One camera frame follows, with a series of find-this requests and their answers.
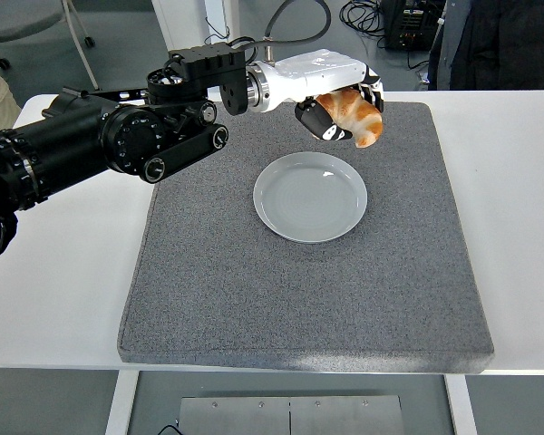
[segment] gray felt pad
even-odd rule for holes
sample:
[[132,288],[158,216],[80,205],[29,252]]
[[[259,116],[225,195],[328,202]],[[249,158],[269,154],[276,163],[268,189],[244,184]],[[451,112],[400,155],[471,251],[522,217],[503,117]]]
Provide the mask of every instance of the gray felt pad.
[[[119,332],[131,363],[334,372],[480,372],[493,345],[427,106],[390,102],[359,150],[315,140],[294,105],[231,117],[224,150],[155,189]],[[272,161],[351,164],[369,206],[349,233],[305,245],[257,216]]]

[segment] bread roll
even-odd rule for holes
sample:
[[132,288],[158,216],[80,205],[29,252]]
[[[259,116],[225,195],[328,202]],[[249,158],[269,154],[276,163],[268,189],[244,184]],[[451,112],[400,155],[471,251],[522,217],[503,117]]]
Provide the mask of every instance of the bread roll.
[[381,112],[361,93],[347,88],[319,95],[316,100],[325,108],[336,125],[349,130],[358,148],[373,145],[383,132]]

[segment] metal plate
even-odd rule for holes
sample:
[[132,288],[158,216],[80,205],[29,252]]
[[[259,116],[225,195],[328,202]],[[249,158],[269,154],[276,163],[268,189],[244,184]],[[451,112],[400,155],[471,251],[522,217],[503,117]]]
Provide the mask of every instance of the metal plate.
[[298,397],[290,400],[292,435],[403,435],[398,396]]
[[403,435],[398,396],[183,398],[183,433]]
[[287,397],[181,399],[180,428],[186,435],[289,435]]

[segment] ceramic plate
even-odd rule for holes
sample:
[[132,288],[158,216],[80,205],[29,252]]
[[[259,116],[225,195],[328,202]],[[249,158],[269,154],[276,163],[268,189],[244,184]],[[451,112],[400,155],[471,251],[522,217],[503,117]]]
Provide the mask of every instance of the ceramic plate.
[[342,236],[361,220],[366,203],[358,172],[321,152],[298,152],[273,161],[254,186],[254,206],[262,221],[295,242]]

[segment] chair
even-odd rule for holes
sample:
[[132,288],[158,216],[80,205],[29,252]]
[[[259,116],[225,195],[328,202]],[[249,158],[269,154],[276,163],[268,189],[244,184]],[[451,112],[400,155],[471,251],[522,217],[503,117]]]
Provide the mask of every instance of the chair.
[[[38,34],[53,25],[66,21],[89,78],[95,90],[99,89],[81,44],[74,31],[71,12],[85,35],[87,47],[94,47],[94,40],[89,36],[74,8],[72,0],[0,0],[0,43],[15,41],[32,34]],[[6,70],[10,63],[0,58],[0,68]]]

